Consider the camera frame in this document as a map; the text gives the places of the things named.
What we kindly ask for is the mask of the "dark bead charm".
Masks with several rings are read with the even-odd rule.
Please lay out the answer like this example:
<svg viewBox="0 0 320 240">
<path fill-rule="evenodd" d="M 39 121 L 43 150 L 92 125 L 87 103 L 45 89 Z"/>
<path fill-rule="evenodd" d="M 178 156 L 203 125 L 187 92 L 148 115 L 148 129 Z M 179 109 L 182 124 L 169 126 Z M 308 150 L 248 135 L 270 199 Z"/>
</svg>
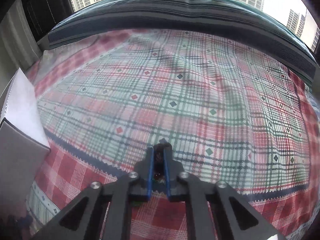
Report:
<svg viewBox="0 0 320 240">
<path fill-rule="evenodd" d="M 162 138 L 158 144 L 153 146 L 154 150 L 154 169 L 153 169 L 153 179 L 157 182 L 163 183 L 165 181 L 164 175 L 164 148 L 168 146 L 169 143 L 165 138 Z"/>
</svg>

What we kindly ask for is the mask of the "patchwork plaid bed quilt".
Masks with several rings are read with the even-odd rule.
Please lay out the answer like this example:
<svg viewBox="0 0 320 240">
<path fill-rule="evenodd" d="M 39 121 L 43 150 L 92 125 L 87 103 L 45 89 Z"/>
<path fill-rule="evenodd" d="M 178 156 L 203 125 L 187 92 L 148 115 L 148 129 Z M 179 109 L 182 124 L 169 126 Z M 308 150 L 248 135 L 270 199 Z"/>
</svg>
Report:
<svg viewBox="0 0 320 240">
<path fill-rule="evenodd" d="M 319 213 L 319 103 L 256 49 L 197 32 L 112 31 L 45 51 L 27 77 L 51 147 L 27 198 L 32 232 L 160 142 L 287 239 L 305 237 Z"/>
</svg>

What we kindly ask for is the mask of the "white open jewelry box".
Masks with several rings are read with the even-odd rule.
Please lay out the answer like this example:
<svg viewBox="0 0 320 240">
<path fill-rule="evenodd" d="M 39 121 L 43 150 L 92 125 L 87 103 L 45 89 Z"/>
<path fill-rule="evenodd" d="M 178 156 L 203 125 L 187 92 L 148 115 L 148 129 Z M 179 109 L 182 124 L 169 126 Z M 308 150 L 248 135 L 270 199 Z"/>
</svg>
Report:
<svg viewBox="0 0 320 240">
<path fill-rule="evenodd" d="M 25 199 L 49 152 L 35 89 L 18 69 L 1 95 L 1 218 L 25 215 Z"/>
</svg>

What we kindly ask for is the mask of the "dark green striped pillow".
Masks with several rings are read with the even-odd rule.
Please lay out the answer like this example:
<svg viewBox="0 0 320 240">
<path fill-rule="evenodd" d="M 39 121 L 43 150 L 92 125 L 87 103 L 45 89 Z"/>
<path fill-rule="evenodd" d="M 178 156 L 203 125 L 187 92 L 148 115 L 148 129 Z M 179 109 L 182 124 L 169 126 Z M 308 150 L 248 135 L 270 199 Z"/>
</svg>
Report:
<svg viewBox="0 0 320 240">
<path fill-rule="evenodd" d="M 122 29 L 197 31 L 241 42 L 278 60 L 313 83 L 319 64 L 283 24 L 237 0 L 102 0 L 78 10 L 48 34 L 57 48 Z"/>
</svg>

